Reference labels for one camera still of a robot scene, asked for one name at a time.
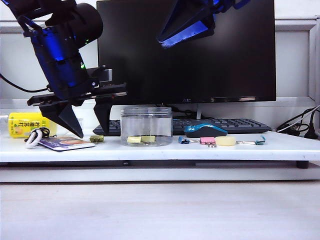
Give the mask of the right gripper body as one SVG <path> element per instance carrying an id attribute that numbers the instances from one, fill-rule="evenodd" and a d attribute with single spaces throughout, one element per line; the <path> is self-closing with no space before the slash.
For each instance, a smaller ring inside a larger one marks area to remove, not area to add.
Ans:
<path id="1" fill-rule="evenodd" d="M 225 13 L 229 8 L 234 7 L 235 0 L 198 0 L 200 12 L 197 14 L 197 20 L 202 22 L 215 21 L 216 15 Z"/>

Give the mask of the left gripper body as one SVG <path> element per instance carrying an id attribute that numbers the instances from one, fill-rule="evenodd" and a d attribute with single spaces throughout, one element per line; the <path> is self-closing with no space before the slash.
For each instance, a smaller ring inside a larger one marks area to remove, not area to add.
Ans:
<path id="1" fill-rule="evenodd" d="M 113 99 L 118 96 L 127 95 L 127 84 L 113 84 L 111 80 L 102 81 L 97 77 L 89 78 L 88 89 L 83 92 L 77 87 L 68 88 L 63 93 L 67 96 L 58 96 L 57 93 L 41 94 L 32 96 L 28 101 L 28 106 L 51 106 L 53 104 L 67 103 L 73 106 L 81 106 L 85 100 L 102 98 Z"/>

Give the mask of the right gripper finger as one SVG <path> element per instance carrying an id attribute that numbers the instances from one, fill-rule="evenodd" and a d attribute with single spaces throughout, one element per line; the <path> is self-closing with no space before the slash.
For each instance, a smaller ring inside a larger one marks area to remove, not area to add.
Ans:
<path id="1" fill-rule="evenodd" d="M 216 27 L 215 20 L 216 16 L 214 14 L 207 16 L 162 40 L 161 46 L 163 48 L 171 48 L 179 43 L 212 36 Z"/>
<path id="2" fill-rule="evenodd" d="M 200 6 L 197 4 L 197 0 L 177 0 L 167 17 L 162 30 L 157 36 L 157 41 L 161 42 L 174 33 L 177 33 L 199 21 L 196 20 L 196 16 L 199 11 Z"/>

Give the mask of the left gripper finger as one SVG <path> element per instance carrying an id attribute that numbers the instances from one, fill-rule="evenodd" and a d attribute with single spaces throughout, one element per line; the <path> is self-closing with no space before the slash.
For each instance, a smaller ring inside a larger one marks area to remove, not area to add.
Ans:
<path id="1" fill-rule="evenodd" d="M 81 125 L 69 103 L 40 105 L 39 109 L 43 117 L 69 130 L 79 138 L 84 137 Z"/>
<path id="2" fill-rule="evenodd" d="M 113 101 L 111 98 L 97 97 L 95 99 L 93 110 L 105 136 L 108 136 L 110 131 L 110 114 L 112 106 Z"/>

